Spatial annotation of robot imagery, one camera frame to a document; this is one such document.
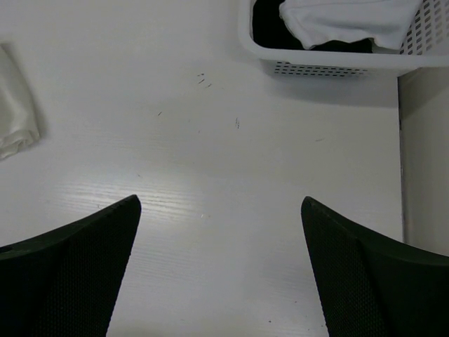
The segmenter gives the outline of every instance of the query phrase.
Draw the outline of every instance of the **laundry basket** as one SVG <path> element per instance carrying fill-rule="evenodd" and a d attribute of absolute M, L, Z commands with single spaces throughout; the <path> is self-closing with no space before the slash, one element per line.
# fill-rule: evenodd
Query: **laundry basket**
<path fill-rule="evenodd" d="M 270 74 L 318 77 L 398 77 L 421 67 L 449 66 L 449 0 L 424 0 L 399 54 L 270 49 L 253 41 L 253 6 L 240 0 L 239 39 Z"/>

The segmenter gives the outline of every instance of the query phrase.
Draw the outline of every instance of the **white tabletop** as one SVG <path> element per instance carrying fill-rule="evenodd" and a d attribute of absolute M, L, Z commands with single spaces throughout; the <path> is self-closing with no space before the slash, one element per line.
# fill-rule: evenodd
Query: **white tabletop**
<path fill-rule="evenodd" d="M 108 336 L 327 336 L 307 195 L 402 238 L 396 80 L 267 76 L 236 0 L 2 1 L 41 142 L 0 162 L 0 245 L 136 193 Z"/>

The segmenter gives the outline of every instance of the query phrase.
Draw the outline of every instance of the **white towel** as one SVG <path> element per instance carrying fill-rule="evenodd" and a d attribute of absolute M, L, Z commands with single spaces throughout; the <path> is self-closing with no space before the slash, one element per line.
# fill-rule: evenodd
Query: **white towel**
<path fill-rule="evenodd" d="M 305 49 L 371 38 L 400 49 L 422 0 L 286 0 L 279 12 Z"/>
<path fill-rule="evenodd" d="M 0 159 L 38 139 L 29 89 L 5 50 L 0 48 Z"/>

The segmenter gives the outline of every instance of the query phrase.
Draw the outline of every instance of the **black fabric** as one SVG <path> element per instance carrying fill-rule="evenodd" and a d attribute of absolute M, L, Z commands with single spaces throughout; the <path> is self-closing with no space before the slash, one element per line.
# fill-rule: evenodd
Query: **black fabric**
<path fill-rule="evenodd" d="M 0 336 L 106 336 L 139 219 L 132 196 L 1 247 Z"/>
<path fill-rule="evenodd" d="M 307 197 L 302 223 L 330 337 L 447 336 L 449 258 Z"/>
<path fill-rule="evenodd" d="M 301 42 L 287 29 L 279 15 L 279 5 L 285 0 L 257 0 L 253 7 L 253 39 L 259 46 L 272 49 L 303 51 Z M 316 46 L 313 51 L 338 51 L 345 53 L 372 53 L 370 39 L 348 44 L 341 41 L 329 41 Z"/>

